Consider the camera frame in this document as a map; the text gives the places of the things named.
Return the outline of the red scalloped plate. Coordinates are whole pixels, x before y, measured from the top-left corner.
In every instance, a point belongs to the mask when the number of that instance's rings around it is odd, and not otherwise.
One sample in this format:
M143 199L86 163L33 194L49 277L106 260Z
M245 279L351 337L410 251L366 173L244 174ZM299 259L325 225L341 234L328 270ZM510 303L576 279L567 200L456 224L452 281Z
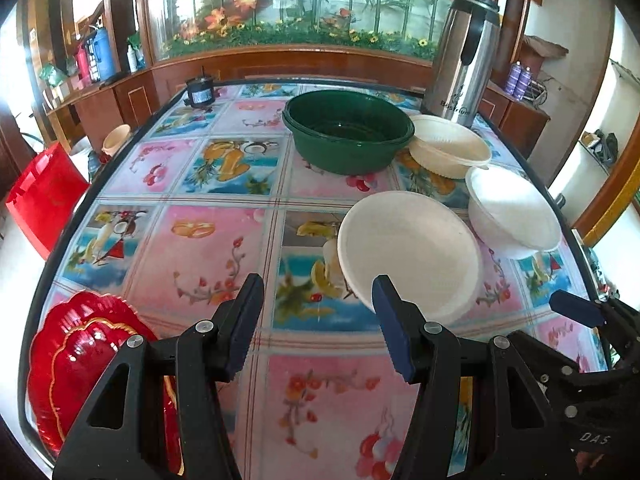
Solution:
M108 364L134 335L158 339L119 296L83 290L48 312L30 345L27 395L40 441L53 456Z

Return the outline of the white plastic bowl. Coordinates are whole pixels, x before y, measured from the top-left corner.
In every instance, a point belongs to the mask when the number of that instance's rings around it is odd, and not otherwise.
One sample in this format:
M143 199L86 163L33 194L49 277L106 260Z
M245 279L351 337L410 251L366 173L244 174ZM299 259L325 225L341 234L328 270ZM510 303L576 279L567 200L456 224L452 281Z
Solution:
M560 222L532 182L509 169L488 165L471 168L465 185L472 227L490 249L522 260L558 248Z

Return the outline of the white round plate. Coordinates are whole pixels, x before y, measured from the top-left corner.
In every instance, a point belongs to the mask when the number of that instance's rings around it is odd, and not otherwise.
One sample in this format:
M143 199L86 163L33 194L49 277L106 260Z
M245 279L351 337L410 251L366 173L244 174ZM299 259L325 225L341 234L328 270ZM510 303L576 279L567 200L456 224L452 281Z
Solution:
M413 192L373 194L352 206L338 229L337 255L347 285L367 308L373 281L386 275L401 299L442 324L465 316L483 283L470 228L437 200Z

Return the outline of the cream plastic bowl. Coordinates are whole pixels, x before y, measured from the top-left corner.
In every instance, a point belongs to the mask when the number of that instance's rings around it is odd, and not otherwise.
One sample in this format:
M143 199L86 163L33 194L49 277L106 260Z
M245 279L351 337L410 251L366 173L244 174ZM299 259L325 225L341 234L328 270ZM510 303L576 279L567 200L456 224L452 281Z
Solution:
M410 120L414 133L409 153L425 170L460 180L471 168L490 163L489 146L471 129L432 115L414 115Z

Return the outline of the green plastic basin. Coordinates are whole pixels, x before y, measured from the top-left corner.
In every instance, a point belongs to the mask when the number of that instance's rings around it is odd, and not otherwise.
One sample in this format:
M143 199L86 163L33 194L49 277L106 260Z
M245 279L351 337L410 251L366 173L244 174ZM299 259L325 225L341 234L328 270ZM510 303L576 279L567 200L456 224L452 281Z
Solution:
M288 100L282 122L306 162L342 176L385 169L414 136L410 117L394 104L341 89Z

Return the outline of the purple spray cans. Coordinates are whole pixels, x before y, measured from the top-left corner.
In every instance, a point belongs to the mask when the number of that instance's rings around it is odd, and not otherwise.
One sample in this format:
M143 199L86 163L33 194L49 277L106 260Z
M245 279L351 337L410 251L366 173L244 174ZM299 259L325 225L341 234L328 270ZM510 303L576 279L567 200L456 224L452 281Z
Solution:
M524 99L531 80L530 68L524 66L520 61L515 62L511 65L509 75L506 77L504 92L513 96L517 101L521 101Z

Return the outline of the red paper bag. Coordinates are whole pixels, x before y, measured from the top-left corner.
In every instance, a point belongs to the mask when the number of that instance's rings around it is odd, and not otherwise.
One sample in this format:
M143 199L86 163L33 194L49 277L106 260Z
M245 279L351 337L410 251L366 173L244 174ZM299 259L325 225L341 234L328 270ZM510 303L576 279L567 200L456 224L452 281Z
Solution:
M88 187L87 179L55 142L26 166L10 189L6 208L44 260Z

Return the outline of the stainless steel thermos jug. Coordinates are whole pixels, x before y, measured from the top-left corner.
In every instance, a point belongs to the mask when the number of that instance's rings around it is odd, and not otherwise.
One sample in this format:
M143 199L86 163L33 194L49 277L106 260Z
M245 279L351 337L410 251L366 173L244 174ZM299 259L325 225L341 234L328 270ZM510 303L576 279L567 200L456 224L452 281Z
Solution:
M425 114L469 127L494 65L500 35L494 0L452 0L425 89Z

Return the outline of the colourful fruit print tablecloth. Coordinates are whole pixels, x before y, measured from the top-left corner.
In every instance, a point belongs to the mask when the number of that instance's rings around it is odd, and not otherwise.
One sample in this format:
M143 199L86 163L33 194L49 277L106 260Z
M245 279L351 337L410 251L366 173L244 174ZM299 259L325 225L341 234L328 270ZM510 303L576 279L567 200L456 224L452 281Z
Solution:
M373 194L417 192L459 216L469 194L408 152L375 174L312 166L281 118L306 92L295 82L225 86L206 110L175 102L155 117L51 258L41 327L53 306L88 290L119 296L171 338L257 273L266 296L250 353L218 387L240 473L386 479L418 390L393 370L375 315L338 270L338 228Z

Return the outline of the beige bowl on stool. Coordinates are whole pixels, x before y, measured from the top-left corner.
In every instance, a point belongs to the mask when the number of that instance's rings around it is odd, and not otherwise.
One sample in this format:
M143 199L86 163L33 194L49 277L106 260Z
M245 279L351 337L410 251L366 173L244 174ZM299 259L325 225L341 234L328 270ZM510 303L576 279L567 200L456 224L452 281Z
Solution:
M130 125L122 124L117 126L103 140L102 152L113 157L129 139L130 134Z

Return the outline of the small black jar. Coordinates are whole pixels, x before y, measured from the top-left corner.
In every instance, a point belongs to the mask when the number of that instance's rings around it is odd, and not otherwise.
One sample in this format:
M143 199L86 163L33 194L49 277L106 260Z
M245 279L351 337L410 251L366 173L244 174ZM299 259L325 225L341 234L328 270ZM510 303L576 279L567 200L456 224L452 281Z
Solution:
M214 80L201 75L186 81L186 104L193 108L204 108L216 100Z

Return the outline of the pink bottle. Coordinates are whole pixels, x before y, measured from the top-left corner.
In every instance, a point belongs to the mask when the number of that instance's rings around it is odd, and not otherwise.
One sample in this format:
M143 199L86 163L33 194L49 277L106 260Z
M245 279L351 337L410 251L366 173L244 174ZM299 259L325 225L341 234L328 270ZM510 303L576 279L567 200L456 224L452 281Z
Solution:
M79 79L84 86L91 84L91 74L87 53L83 46L78 46L75 53Z

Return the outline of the wooden cabinet with mural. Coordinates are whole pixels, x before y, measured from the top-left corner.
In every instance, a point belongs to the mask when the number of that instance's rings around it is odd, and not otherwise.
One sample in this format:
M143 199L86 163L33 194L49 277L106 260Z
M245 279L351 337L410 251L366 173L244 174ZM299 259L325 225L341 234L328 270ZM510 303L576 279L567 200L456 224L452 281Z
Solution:
M491 77L521 51L529 6L498 0L501 32ZM452 0L17 0L32 111L47 142L100 146L115 127L144 125L201 74L216 81L301 76L422 91ZM96 30L116 73L100 81ZM83 46L91 84L79 79Z

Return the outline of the blue water bottle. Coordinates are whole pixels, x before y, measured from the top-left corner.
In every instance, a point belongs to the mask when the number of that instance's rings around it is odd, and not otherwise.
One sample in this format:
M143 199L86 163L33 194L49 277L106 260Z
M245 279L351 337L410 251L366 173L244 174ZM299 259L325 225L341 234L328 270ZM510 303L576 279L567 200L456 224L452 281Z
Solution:
M111 76L115 75L116 70L112 57L110 40L108 39L108 33L104 28L96 30L92 45L100 81L106 81L107 79L110 79Z

